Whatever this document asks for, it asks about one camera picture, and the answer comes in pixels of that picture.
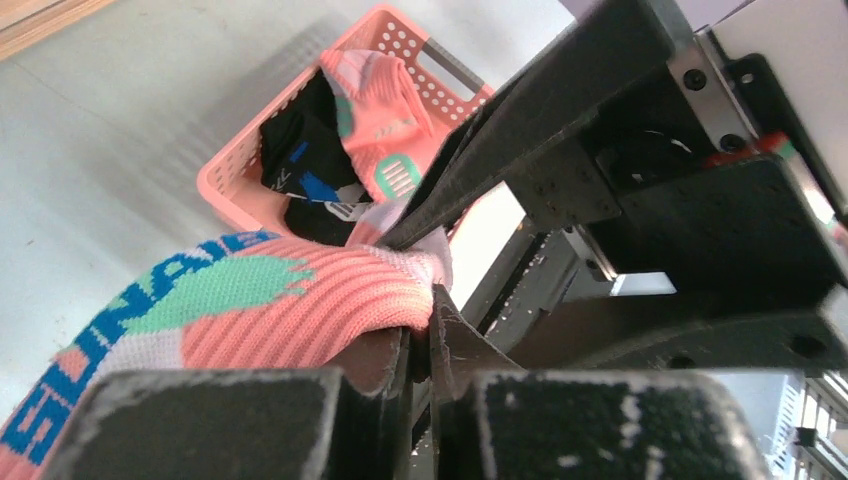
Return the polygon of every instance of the black sock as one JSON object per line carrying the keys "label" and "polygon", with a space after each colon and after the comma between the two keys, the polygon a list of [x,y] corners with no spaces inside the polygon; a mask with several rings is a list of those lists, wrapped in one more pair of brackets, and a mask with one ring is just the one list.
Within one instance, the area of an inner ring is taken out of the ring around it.
{"label": "black sock", "polygon": [[353,203],[361,197],[364,188],[339,139],[335,97],[323,73],[259,131],[266,187],[312,201]]}
{"label": "black sock", "polygon": [[286,227],[300,238],[343,247],[365,208],[364,203],[349,205],[292,198],[284,220]]}

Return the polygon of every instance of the bolt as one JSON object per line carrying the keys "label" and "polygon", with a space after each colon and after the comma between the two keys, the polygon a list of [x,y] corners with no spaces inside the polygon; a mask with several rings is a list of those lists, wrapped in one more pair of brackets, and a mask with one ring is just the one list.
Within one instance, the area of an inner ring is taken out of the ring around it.
{"label": "bolt", "polygon": [[683,85],[695,92],[702,90],[707,86],[707,75],[701,70],[693,68],[683,74]]}
{"label": "bolt", "polygon": [[721,140],[719,140],[718,143],[721,149],[725,152],[737,152],[745,148],[745,140],[743,140],[739,135],[733,133],[728,133],[721,137]]}

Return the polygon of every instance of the gray floor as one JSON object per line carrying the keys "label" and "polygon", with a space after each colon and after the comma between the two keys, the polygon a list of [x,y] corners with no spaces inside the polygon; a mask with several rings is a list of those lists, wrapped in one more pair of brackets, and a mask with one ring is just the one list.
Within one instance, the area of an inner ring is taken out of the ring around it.
{"label": "gray floor", "polygon": [[[227,231],[195,175],[371,0],[118,0],[0,62],[0,418],[157,260]],[[390,2],[494,87],[556,0]]]}

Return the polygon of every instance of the pink sock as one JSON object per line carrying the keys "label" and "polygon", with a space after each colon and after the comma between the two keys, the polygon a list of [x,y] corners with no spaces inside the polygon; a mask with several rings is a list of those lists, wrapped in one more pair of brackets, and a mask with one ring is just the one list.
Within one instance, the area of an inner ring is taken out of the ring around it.
{"label": "pink sock", "polygon": [[321,68],[336,94],[342,145],[378,203],[408,198],[444,140],[403,60],[368,50],[328,50]]}
{"label": "pink sock", "polygon": [[424,330],[432,283],[450,271],[443,261],[425,247],[339,248],[267,232],[174,255],[56,356],[0,429],[0,478],[38,478],[85,389],[110,373],[316,367],[364,332]]}

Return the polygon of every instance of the wooden board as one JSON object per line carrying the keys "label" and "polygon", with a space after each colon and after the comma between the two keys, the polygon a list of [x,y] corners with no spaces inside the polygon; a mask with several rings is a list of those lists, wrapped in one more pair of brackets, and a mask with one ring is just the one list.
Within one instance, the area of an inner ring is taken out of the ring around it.
{"label": "wooden board", "polygon": [[114,0],[0,0],[0,60]]}

